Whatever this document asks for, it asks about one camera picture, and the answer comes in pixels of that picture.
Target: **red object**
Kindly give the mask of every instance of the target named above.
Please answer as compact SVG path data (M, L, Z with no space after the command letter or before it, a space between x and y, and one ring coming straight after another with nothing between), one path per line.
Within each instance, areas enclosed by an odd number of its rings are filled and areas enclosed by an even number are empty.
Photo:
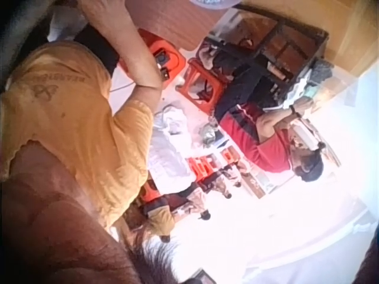
M170 57L169 61L161 66L161 68L167 68L169 74L169 79L163 81L163 88L166 89L172 80L184 69L186 62L185 57L176 50L171 43L157 35L142 29L139 29L138 32L153 55L157 55L160 51L164 51ZM126 75L129 76L128 68L121 59L119 64L125 71Z
M187 162L189 164L189 168L195 173L197 182L208 176L207 170L199 158L189 158L187 159Z
M148 179L142 187L145 189L145 193L144 195L140 195L140 199L145 204L162 196L156 188L155 183L152 179Z
M232 163L236 162L236 159L233 157L233 155L231 154L231 152L228 149L222 150L221 155L223 155L227 164L232 164Z
M240 120L246 122L245 127L240 126L236 120L236 114L232 116L227 112L220 121L222 129L228 133L246 158L262 170L272 173L290 170L288 131L276 131L272 137L260 143L255 123L263 111L255 104L245 105L243 108L244 110L238 112L238 115L240 115Z
M200 157L200 162L203 164L205 171L207 172L207 176L210 176L217 171L217 168L212 166L207 157Z
M224 83L221 82L214 75L212 75L208 70L206 70L198 59L191 58L189 59L188 64L189 66L185 74L185 83L183 86L176 87L176 90L183 96L185 96L187 99L189 99L200 110L210 115L212 109L214 108L215 104L219 101L224 91ZM207 97L206 99L194 99L189 94L190 87L199 78L207 82L207 85L211 87L210 93L207 93L207 91L203 92L203 96Z

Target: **wall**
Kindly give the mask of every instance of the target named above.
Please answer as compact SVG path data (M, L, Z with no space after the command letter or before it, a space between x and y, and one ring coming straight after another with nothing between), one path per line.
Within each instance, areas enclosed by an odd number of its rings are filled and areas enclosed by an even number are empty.
M243 0L329 32L326 58L355 76L378 58L375 0Z
M342 92L311 120L340 158L347 190L379 217L378 63L360 77L354 97Z
M330 247L297 262L264 270L247 270L243 284L350 284L372 240L375 225L350 233Z

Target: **yellow t-shirt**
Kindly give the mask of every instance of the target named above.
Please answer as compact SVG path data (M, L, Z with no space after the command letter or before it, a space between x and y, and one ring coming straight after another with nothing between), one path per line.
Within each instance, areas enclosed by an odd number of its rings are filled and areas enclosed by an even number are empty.
M111 79L86 47L50 43L12 74L1 95L1 179L16 152L38 141L74 175L108 228L147 179L153 115L129 99L112 116Z

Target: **hand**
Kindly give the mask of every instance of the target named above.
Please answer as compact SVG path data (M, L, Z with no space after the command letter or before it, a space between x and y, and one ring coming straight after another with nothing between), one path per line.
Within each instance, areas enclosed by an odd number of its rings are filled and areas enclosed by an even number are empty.
M125 0L78 0L88 22L98 31L107 32L130 20L125 7Z
M294 103L295 111L299 114L303 114L306 110L312 108L314 105L314 101L307 97L302 96L300 99L297 99Z

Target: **wooden table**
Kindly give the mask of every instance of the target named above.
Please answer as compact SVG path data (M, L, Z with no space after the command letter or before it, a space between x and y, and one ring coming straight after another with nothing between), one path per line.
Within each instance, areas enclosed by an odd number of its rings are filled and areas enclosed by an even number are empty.
M148 30L177 48L194 50L227 10L209 10L189 0L126 0L126 7L139 28ZM76 7L76 0L61 5Z

